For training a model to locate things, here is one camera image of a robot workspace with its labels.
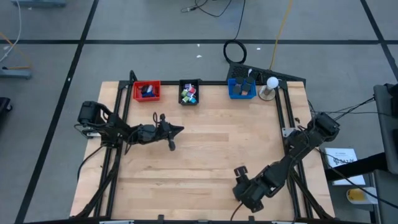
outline yellow cable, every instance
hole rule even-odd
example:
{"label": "yellow cable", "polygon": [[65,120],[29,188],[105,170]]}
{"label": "yellow cable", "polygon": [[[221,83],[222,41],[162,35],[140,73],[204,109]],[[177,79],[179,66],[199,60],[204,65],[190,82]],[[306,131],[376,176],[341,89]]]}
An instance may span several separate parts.
{"label": "yellow cable", "polygon": [[[9,45],[14,46],[14,44],[2,33],[0,32],[0,36],[8,42]],[[29,57],[26,56],[21,50],[14,46],[14,49],[18,51],[18,53],[25,59],[25,61],[29,64],[29,66],[20,66],[20,67],[9,67],[8,69],[29,69],[32,68],[32,62],[30,61]]]}
{"label": "yellow cable", "polygon": [[282,29],[285,26],[285,22],[286,22],[287,16],[289,15],[289,12],[290,12],[290,10],[292,8],[292,4],[293,4],[293,0],[290,0],[289,1],[289,5],[287,6],[287,9],[286,9],[284,18],[282,19],[282,24],[280,25],[279,33],[276,36],[275,45],[274,45],[274,51],[272,53],[272,59],[271,59],[271,64],[269,65],[269,70],[271,70],[272,66],[274,65],[274,59],[275,59],[275,54],[276,54],[276,48],[278,46],[278,40],[279,40],[280,35],[282,34]]}

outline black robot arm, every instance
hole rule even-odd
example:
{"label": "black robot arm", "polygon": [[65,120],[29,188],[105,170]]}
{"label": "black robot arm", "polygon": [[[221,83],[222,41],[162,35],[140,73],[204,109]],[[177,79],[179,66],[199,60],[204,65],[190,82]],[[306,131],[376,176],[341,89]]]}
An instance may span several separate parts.
{"label": "black robot arm", "polygon": [[156,113],[153,115],[155,125],[140,124],[130,127],[105,105],[94,101],[85,101],[81,106],[78,122],[84,128],[91,128],[98,132],[101,135],[101,143],[103,144],[115,145],[119,139],[130,145],[149,144],[164,139],[169,141],[169,148],[174,151],[174,137],[184,127],[174,126],[166,122],[164,114],[160,115],[159,122]]}
{"label": "black robot arm", "polygon": [[290,170],[296,166],[313,148],[325,141],[332,141],[339,132],[339,124],[325,113],[317,114],[302,131],[294,130],[285,139],[290,149],[280,161],[266,166],[255,178],[249,179],[246,167],[236,168],[237,184],[233,188],[234,196],[251,211],[264,208],[263,196],[273,197],[285,184]]}

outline black bin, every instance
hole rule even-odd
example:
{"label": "black bin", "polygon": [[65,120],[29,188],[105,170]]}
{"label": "black bin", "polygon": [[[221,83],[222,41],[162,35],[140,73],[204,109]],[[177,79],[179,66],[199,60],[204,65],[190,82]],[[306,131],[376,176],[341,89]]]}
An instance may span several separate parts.
{"label": "black bin", "polygon": [[[184,89],[185,84],[191,84],[194,86],[194,88],[197,90],[197,92],[195,93],[195,99],[197,100],[196,103],[184,103],[182,101],[182,96],[181,96],[181,92]],[[199,103],[199,79],[194,79],[194,80],[180,80],[180,84],[179,84],[180,88],[178,90],[178,103],[180,103],[183,106],[194,106],[197,105]]]}

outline plastic bin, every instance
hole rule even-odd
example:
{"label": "plastic bin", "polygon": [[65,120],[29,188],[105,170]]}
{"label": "plastic bin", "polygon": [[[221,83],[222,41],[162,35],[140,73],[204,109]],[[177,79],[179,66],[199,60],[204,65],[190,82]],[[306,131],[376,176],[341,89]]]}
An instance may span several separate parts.
{"label": "plastic bin", "polygon": [[[194,86],[194,88],[197,90],[197,92],[195,93],[195,99],[197,100],[196,103],[184,103],[182,101],[182,96],[181,96],[181,92],[184,89],[185,84],[192,84]],[[180,80],[180,88],[178,89],[178,103],[180,103],[183,106],[195,106],[199,103],[199,79],[194,79],[194,80]]]}
{"label": "plastic bin", "polygon": [[257,95],[256,82],[253,82],[251,84],[251,89],[246,96],[233,93],[233,88],[234,88],[235,84],[236,84],[236,80],[234,78],[228,79],[228,93],[229,93],[229,97],[231,99],[251,99]]}
{"label": "plastic bin", "polygon": [[[152,92],[155,97],[142,97],[141,87],[144,85],[152,85]],[[132,97],[138,102],[146,102],[146,101],[158,101],[160,100],[160,80],[151,80],[151,81],[135,81],[132,86]]]}

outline white ball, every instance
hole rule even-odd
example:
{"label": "white ball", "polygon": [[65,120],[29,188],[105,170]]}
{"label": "white ball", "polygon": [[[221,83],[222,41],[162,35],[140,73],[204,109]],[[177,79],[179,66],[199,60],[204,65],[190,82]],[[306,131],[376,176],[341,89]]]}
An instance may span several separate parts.
{"label": "white ball", "polygon": [[278,81],[278,79],[275,78],[275,77],[270,77],[270,78],[267,80],[267,87],[268,87],[268,88],[276,88],[276,87],[278,86],[278,84],[279,84],[279,81]]}

